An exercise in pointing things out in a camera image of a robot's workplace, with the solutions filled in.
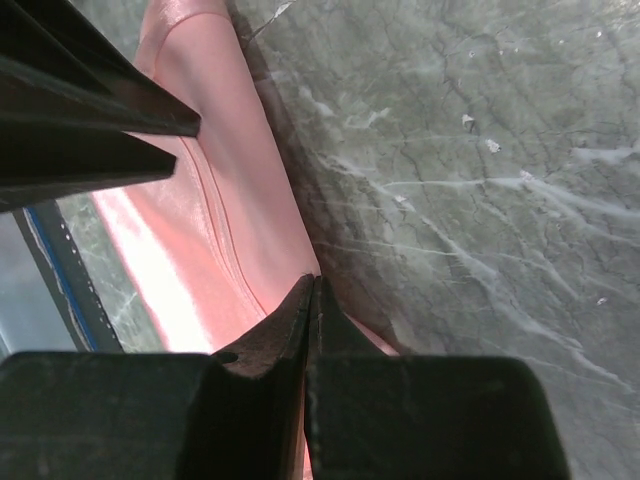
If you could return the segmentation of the pink satin napkin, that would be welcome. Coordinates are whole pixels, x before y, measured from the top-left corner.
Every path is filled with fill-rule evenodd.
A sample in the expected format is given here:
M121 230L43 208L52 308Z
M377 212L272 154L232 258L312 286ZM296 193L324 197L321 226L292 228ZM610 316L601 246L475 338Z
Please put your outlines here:
M170 178L95 201L167 353L212 355L301 277L324 277L225 3L150 2L136 64L200 115L200 130L150 137L177 158ZM317 479L305 434L311 303L299 479Z

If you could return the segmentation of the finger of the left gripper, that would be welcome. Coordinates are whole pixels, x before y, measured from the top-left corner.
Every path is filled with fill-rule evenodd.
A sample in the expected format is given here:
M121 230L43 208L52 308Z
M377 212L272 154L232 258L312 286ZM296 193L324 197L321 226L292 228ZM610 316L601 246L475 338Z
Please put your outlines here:
M172 175L173 155L146 133L1 115L1 209Z
M70 2L1 4L1 115L194 137L200 117L137 70Z

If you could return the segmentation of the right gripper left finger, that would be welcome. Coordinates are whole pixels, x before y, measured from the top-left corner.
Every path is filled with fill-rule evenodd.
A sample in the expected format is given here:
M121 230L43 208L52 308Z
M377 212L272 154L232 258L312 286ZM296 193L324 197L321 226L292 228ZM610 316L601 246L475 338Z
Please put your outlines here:
M314 279L212 355L22 352L1 365L5 479L299 479Z

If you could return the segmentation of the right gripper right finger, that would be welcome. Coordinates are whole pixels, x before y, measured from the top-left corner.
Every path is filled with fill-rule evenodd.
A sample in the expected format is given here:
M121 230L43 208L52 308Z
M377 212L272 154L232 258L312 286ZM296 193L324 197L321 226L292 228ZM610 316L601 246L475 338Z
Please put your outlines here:
M305 434L317 479L566 479L545 391L510 357L385 354L312 295Z

